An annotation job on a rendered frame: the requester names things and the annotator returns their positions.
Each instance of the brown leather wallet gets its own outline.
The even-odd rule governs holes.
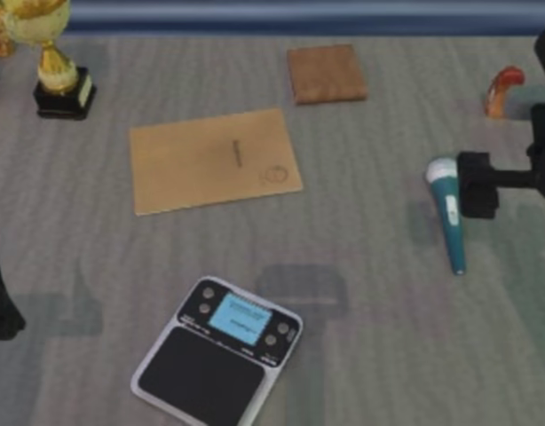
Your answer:
[[[350,44],[288,51],[298,105],[367,98],[367,84]]]

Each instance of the cardboard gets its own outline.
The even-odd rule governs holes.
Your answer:
[[[367,98],[367,84],[350,44],[288,51],[288,67],[298,105]]]
[[[302,190],[280,109],[130,131],[137,215]]]

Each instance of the digital scale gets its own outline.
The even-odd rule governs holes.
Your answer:
[[[302,330],[295,313],[203,278],[138,367],[131,389],[192,426],[249,426]]]

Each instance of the blue lcd screen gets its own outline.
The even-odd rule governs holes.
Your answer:
[[[254,346],[272,315],[266,309],[229,293],[209,320],[209,324]]]

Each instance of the round button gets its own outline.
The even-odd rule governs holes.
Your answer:
[[[274,337],[273,335],[268,335],[267,337],[265,337],[265,343],[269,346],[273,346],[276,343],[276,337]]]
[[[290,327],[288,326],[288,324],[285,324],[284,322],[282,322],[279,324],[278,330],[279,330],[279,333],[281,333],[282,335],[285,335],[290,330]]]
[[[211,297],[215,296],[216,292],[213,291],[213,288],[207,287],[203,290],[203,297],[206,299],[210,299]]]

